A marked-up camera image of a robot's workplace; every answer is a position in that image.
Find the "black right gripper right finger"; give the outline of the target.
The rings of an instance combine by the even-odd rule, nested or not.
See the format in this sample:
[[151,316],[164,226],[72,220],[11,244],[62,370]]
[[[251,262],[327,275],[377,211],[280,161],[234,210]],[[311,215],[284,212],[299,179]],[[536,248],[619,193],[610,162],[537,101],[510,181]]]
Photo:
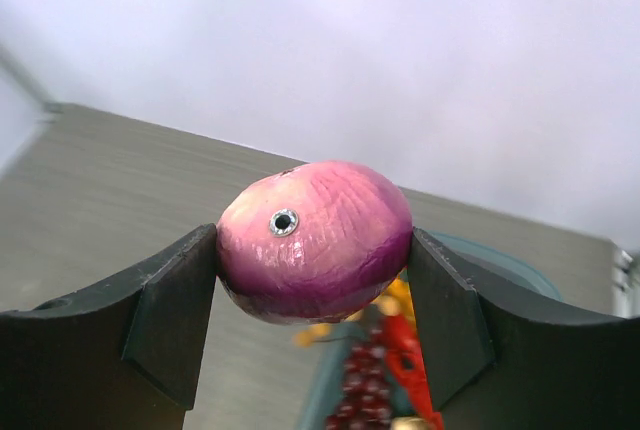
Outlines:
[[408,281],[432,404],[447,428],[638,428],[637,319],[538,294],[419,229]]

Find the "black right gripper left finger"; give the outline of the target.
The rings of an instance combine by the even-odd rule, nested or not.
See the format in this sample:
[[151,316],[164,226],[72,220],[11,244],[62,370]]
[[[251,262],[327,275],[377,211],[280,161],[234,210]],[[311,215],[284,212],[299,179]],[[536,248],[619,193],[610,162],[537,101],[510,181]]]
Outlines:
[[1,316],[5,429],[179,429],[195,404],[216,229],[29,311]]

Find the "purple toy onion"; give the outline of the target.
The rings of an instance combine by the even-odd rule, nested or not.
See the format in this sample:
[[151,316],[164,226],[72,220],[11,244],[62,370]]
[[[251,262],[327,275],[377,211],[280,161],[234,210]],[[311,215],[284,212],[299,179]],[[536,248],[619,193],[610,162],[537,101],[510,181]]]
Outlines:
[[247,314],[334,323],[378,297],[408,262],[403,192],[344,161],[304,164],[243,190],[217,223],[219,278]]

